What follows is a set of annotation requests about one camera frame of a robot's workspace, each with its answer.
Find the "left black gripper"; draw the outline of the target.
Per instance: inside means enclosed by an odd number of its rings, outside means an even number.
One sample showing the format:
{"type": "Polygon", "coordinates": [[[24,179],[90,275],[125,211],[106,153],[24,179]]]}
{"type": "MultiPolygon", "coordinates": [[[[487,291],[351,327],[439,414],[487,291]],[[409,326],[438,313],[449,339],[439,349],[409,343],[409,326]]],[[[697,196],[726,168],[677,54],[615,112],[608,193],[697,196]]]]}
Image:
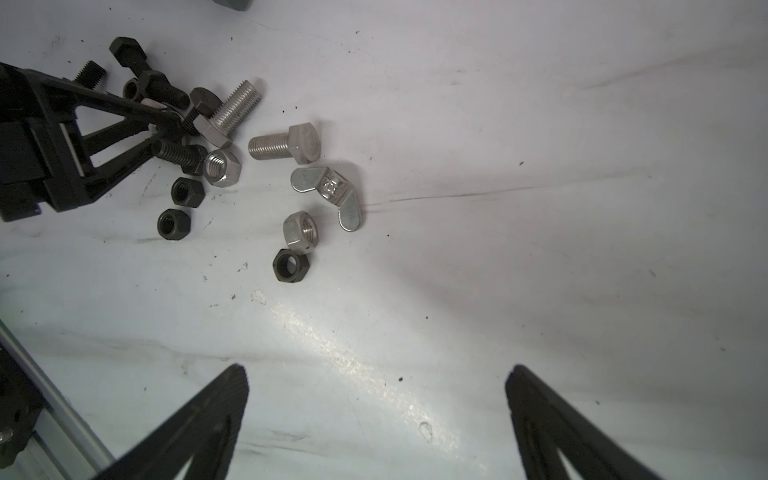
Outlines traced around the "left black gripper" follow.
{"type": "Polygon", "coordinates": [[[72,79],[35,73],[35,85],[16,67],[1,65],[1,219],[22,220],[48,204],[57,212],[90,205],[153,157],[159,139],[183,139],[181,120],[164,105],[144,104],[135,93],[127,98],[90,90],[72,79]],[[79,127],[79,110],[116,118],[90,133],[79,127]],[[117,155],[90,173],[79,174],[71,150],[104,150],[148,132],[150,138],[117,155]]]}

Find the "silver wing nut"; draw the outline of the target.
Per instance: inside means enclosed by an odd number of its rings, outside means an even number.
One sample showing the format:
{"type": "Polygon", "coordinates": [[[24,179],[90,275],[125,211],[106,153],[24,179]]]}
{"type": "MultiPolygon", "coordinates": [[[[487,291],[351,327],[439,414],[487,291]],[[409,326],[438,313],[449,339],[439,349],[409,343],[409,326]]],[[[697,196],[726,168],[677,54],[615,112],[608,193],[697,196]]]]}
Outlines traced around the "silver wing nut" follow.
{"type": "Polygon", "coordinates": [[[316,191],[337,208],[338,222],[346,232],[355,232],[363,224],[361,202],[355,186],[329,167],[305,167],[294,170],[290,176],[294,191],[316,191]]]}

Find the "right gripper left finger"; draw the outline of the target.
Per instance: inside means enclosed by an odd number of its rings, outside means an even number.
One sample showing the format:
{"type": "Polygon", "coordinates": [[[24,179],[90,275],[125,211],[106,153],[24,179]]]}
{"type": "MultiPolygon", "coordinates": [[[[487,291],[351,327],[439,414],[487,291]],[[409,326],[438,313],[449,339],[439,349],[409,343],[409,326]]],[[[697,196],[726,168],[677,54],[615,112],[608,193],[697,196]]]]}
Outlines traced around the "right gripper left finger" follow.
{"type": "Polygon", "coordinates": [[[232,364],[98,479],[224,479],[249,395],[246,370],[232,364]]]}

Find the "black socket screw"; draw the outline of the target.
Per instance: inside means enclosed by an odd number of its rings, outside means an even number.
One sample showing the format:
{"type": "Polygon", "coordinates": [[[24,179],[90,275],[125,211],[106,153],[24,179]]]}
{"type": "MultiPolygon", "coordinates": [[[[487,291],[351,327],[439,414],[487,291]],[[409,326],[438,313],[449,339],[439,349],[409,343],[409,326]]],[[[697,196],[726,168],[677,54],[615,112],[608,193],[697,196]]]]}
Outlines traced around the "black socket screw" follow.
{"type": "Polygon", "coordinates": [[[180,145],[169,140],[159,139],[151,145],[152,154],[179,166],[189,176],[202,176],[204,159],[208,150],[201,145],[180,145]]]}

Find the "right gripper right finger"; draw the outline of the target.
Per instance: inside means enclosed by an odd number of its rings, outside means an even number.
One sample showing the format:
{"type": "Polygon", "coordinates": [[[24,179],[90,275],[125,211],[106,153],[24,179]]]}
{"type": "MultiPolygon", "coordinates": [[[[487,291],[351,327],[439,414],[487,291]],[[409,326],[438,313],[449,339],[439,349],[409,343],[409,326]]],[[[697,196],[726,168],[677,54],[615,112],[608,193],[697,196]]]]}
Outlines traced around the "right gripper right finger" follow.
{"type": "Polygon", "coordinates": [[[567,459],[583,479],[656,479],[528,367],[505,382],[510,418],[528,479],[568,479],[567,459]]]}

